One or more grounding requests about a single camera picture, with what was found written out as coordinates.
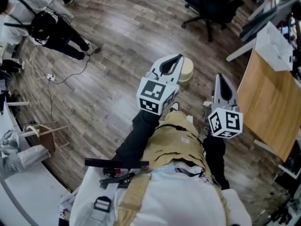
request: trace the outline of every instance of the power strip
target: power strip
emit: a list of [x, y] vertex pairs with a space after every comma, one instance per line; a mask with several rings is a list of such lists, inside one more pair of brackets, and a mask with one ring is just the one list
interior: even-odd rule
[[53, 74], [48, 74], [48, 75], [47, 75], [47, 80], [55, 81], [55, 75], [53, 75]]

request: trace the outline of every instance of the foot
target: foot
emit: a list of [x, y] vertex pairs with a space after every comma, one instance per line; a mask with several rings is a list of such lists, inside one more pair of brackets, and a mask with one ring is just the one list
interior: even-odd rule
[[180, 109], [180, 104], [178, 102], [174, 102], [169, 110], [169, 113], [173, 112], [173, 111], [178, 111]]
[[88, 62], [89, 59], [90, 59], [90, 56], [89, 55], [85, 55], [85, 57], [81, 61]]
[[21, 63], [21, 65], [22, 65], [22, 71], [24, 71], [25, 70], [25, 61], [23, 61], [22, 63]]
[[68, 6], [69, 4], [71, 4], [71, 3], [73, 3], [74, 2], [74, 0], [70, 0], [69, 2], [67, 2], [67, 3], [64, 3], [64, 6], [66, 7], [66, 6]]
[[84, 51], [84, 53], [85, 53], [85, 55], [91, 55], [93, 53], [92, 44], [87, 40], [85, 40], [85, 42], [89, 46], [89, 49], [87, 51]]

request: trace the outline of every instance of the white shirt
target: white shirt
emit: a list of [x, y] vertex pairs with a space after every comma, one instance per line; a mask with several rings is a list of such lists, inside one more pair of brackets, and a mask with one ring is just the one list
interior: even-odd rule
[[[195, 167], [189, 172], [198, 173], [197, 170], [201, 168]], [[190, 178], [182, 173], [172, 174], [171, 172], [174, 172], [174, 165], [171, 164], [152, 172], [142, 207], [130, 226], [226, 225], [225, 212], [214, 186], [206, 182], [204, 178], [200, 180], [198, 176]], [[88, 169], [71, 211], [70, 226], [77, 225], [77, 217], [80, 217], [80, 213], [87, 204], [102, 196], [103, 189], [99, 187], [99, 179], [102, 178], [103, 174], [99, 168]], [[125, 192], [125, 189], [116, 191], [110, 212], [110, 222], [116, 220], [118, 205]], [[231, 219], [230, 214], [231, 223], [240, 223], [241, 226], [252, 225], [251, 218], [239, 198], [238, 201], [240, 203], [238, 215], [243, 217], [240, 220]]]
[[[24, 0], [24, 1], [32, 8], [32, 10], [35, 13], [44, 11], [46, 6], [48, 5], [48, 0]], [[17, 18], [24, 25], [30, 25], [35, 17], [34, 14], [19, 1], [17, 1], [14, 4], [14, 7], [9, 12], [9, 14]], [[11, 16], [8, 15], [5, 16], [4, 22], [10, 24], [20, 24], [19, 22], [17, 22], [15, 19], [13, 19]], [[2, 37], [5, 41], [7, 41], [11, 45], [19, 44], [22, 38], [27, 36], [33, 43], [35, 43], [36, 45], [40, 45], [40, 43], [37, 43], [34, 38], [29, 36], [26, 28], [16, 28], [16, 27], [9, 27], [9, 26], [2, 27]]]

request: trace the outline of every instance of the backpack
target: backpack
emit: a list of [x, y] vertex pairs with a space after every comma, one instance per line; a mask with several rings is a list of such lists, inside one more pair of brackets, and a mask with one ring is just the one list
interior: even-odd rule
[[54, 31], [56, 20], [52, 17], [50, 13], [46, 11], [35, 13], [33, 9], [24, 0], [18, 1], [21, 2], [28, 10], [30, 10], [34, 14], [34, 19], [32, 20], [32, 23], [30, 25], [24, 25], [17, 18], [13, 17], [12, 15], [9, 15], [13, 19], [15, 19], [19, 24], [4, 23], [4, 25], [9, 27], [27, 29], [29, 35], [39, 43], [41, 43], [42, 40], [46, 40], [48, 36], [50, 36]]

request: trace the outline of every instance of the tan vest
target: tan vest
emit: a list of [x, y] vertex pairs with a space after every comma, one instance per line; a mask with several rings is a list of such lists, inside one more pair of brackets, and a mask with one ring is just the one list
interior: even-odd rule
[[[162, 127], [155, 131], [149, 139], [149, 144], [142, 157], [142, 161], [150, 162], [149, 171], [165, 166], [174, 159], [185, 159], [204, 168], [206, 176], [212, 180], [211, 171], [203, 153], [204, 149], [195, 138], [198, 132], [193, 124], [186, 120], [185, 114], [182, 112], [169, 113], [160, 125], [164, 124], [179, 125], [188, 131], [178, 131], [173, 127]], [[149, 175], [138, 175], [132, 180], [119, 205], [118, 221], [114, 226], [129, 226], [131, 224], [141, 208], [149, 179]], [[216, 187], [216, 191], [223, 204], [228, 226], [230, 211], [226, 205], [227, 201], [219, 187]]]

